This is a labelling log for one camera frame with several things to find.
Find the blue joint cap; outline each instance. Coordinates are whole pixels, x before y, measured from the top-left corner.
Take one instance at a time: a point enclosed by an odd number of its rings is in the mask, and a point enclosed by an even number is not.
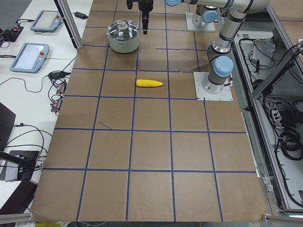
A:
[[[219,77],[228,77],[233,69],[233,62],[227,56],[220,56],[214,62],[214,71]]]
[[[202,15],[202,20],[204,23],[211,23],[214,22],[217,19],[217,17],[218,17],[217,11],[210,10]]]
[[[177,6],[181,0],[164,0],[164,2],[167,6]]]

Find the silver pot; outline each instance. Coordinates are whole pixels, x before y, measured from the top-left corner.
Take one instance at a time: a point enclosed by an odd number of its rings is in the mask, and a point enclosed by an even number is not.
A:
[[[140,45],[139,25],[129,19],[112,23],[107,30],[109,46],[119,53],[130,53]]]

